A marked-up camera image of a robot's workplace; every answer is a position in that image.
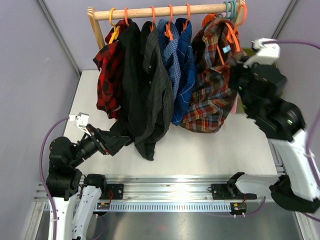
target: white table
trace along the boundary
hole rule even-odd
[[[99,74],[97,70],[82,72],[70,114],[89,114],[90,124],[109,130],[115,120],[96,108]],[[64,136],[75,143],[83,132],[68,122]],[[221,130],[213,134],[171,124],[155,146],[154,161],[143,159],[132,143],[114,157],[97,152],[78,168],[83,174],[127,177],[230,176],[237,172],[277,175],[267,138],[244,114],[230,114]]]

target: wooden rod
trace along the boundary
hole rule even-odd
[[[203,4],[203,5],[191,5],[190,13],[191,14],[212,14],[212,13],[225,13],[227,10],[224,3],[220,4]],[[172,7],[173,15],[187,15],[188,8],[187,6],[173,6]],[[156,17],[170,16],[170,8],[166,7],[155,7],[154,8]],[[127,10],[128,18],[147,18],[152,17],[152,9],[149,8],[138,8],[138,9],[128,9]],[[109,20],[110,11],[96,11],[93,13],[93,17],[96,21]],[[112,19],[124,19],[125,10],[114,10],[112,13]]]

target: hanging clothes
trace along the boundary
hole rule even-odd
[[[189,21],[186,29],[183,31],[183,24],[185,24],[186,21],[186,18],[178,18],[174,24],[180,34],[176,53],[181,71],[179,88],[173,104],[173,115],[171,120],[176,126],[181,123],[189,109],[190,98],[195,88],[196,78],[196,67],[191,47],[192,25]]]
[[[207,24],[192,41],[195,58],[196,84],[187,114],[181,127],[192,132],[217,132],[233,107],[236,91],[228,87],[230,68],[237,64],[243,51],[236,51],[236,45],[227,40],[229,23],[225,18],[216,18]],[[223,62],[218,53],[221,51]]]
[[[120,26],[120,35],[127,28],[125,20],[119,21],[116,26]],[[114,29],[112,28],[105,38],[106,43],[109,43],[113,32]],[[96,108],[105,111],[109,119],[120,119],[124,53],[118,47],[118,44],[117,41],[107,44],[93,59],[98,70],[101,71],[97,83]]]
[[[162,62],[171,80],[173,100],[175,100],[177,96],[178,88],[179,88],[180,78],[181,78],[179,60],[177,56],[179,33],[176,26],[171,22],[170,30],[173,36],[173,40],[170,41],[170,39],[165,36],[166,24],[168,22],[169,22],[168,20],[160,19],[156,29],[158,32],[158,41],[159,41],[159,47],[160,47],[160,52],[162,56]]]
[[[140,53],[143,56],[142,75],[149,83],[146,94],[146,129],[135,138],[134,144],[141,156],[153,161],[156,142],[168,131],[173,114],[174,96],[171,81],[163,65],[158,42],[158,31],[150,32],[151,21],[141,30]]]
[[[146,129],[146,101],[141,93],[149,89],[149,83],[141,77],[140,30],[131,19],[129,26],[118,37],[118,47],[124,52],[124,73],[122,78],[122,96],[120,121],[111,127],[111,131],[125,134],[131,138],[141,136]]]

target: clothing tag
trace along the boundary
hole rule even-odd
[[[224,48],[222,48],[222,50],[226,54],[227,52],[229,52],[231,50],[231,47],[230,47],[230,45],[227,45]]]

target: dark gray shirt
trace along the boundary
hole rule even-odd
[[[141,30],[140,53],[143,55],[142,78],[148,80],[145,92],[146,129],[135,138],[134,144],[141,156],[153,161],[155,145],[168,131],[174,110],[172,84],[163,65],[156,27],[150,32],[152,22],[147,21]]]

